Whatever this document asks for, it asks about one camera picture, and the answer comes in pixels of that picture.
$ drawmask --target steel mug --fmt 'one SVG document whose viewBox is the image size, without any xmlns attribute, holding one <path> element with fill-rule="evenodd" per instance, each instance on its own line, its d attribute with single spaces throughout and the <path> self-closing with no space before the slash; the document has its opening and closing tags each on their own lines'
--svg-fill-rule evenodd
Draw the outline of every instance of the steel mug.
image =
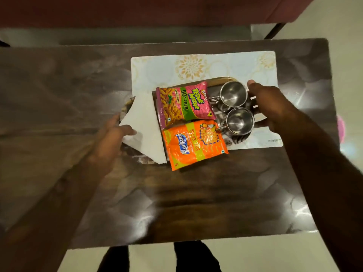
<svg viewBox="0 0 363 272">
<path fill-rule="evenodd" d="M 210 97 L 210 102 L 215 102 L 222 112 L 242 106 L 248 98 L 246 87 L 237 81 L 228 81 L 223 84 L 219 96 Z"/>
<path fill-rule="evenodd" d="M 239 107 L 228 113 L 225 123 L 222 127 L 217 128 L 216 131 L 227 129 L 227 132 L 230 132 L 232 135 L 243 136 L 252 131 L 254 123 L 253 113 L 246 108 Z"/>
</svg>

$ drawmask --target pink snack packet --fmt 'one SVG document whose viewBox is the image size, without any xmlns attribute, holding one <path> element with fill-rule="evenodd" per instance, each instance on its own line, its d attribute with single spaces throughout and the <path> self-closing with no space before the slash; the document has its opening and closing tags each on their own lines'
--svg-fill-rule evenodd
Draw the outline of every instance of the pink snack packet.
<svg viewBox="0 0 363 272">
<path fill-rule="evenodd" d="M 157 115 L 161 129 L 178 120 L 212 119 L 216 116 L 208 102 L 206 82 L 180 88 L 159 88 Z"/>
</svg>

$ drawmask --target floor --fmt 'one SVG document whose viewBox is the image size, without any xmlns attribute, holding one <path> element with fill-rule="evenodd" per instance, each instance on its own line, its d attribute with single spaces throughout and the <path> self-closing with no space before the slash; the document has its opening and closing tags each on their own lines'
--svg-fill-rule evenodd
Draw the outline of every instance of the floor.
<svg viewBox="0 0 363 272">
<path fill-rule="evenodd" d="M 337 112 L 345 121 L 346 137 L 341 151 L 363 170 L 363 128 L 361 121 L 363 93 L 363 0 L 315 0 L 294 23 L 287 24 L 275 39 L 326 37 L 329 40 Z M 273 25 L 254 25 L 252 39 L 262 39 Z M 103 32 L 102 39 L 95 34 Z M 74 43 L 139 42 L 139 30 L 0 30 L 0 40 L 12 46 L 52 46 Z M 220 39 L 248 39 L 245 29 L 218 28 Z M 206 38 L 198 30 L 187 40 Z M 175 41 L 171 34 L 167 41 Z M 338 271 L 319 233 L 235 238 L 204 241 L 219 260 L 222 271 Z M 130 246 L 131 271 L 174 271 L 175 254 L 171 243 Z M 107 248 L 69 250 L 59 272 L 96 271 Z"/>
</svg>

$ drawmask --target dark wooden table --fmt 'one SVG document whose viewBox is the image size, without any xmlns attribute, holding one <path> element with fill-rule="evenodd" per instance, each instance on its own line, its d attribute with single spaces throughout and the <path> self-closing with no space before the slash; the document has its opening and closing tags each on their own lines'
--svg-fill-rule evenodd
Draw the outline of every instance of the dark wooden table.
<svg viewBox="0 0 363 272">
<path fill-rule="evenodd" d="M 279 87 L 338 143 L 324 39 L 0 49 L 3 231 L 87 151 L 131 96 L 130 59 L 274 50 Z M 122 156 L 73 248 L 316 230 L 283 147 L 231 151 L 172 172 Z"/>
</svg>

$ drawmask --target kurkure packet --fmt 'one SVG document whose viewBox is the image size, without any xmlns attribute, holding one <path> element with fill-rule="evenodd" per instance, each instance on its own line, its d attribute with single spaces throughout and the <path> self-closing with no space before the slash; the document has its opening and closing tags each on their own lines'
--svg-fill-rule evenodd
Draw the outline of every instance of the kurkure packet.
<svg viewBox="0 0 363 272">
<path fill-rule="evenodd" d="M 180 88 L 159 88 L 157 115 L 164 129 L 178 120 L 215 119 L 206 95 L 206 82 Z"/>
<path fill-rule="evenodd" d="M 214 120 L 198 120 L 163 130 L 166 151 L 173 171 L 203 159 L 228 154 Z"/>
</svg>

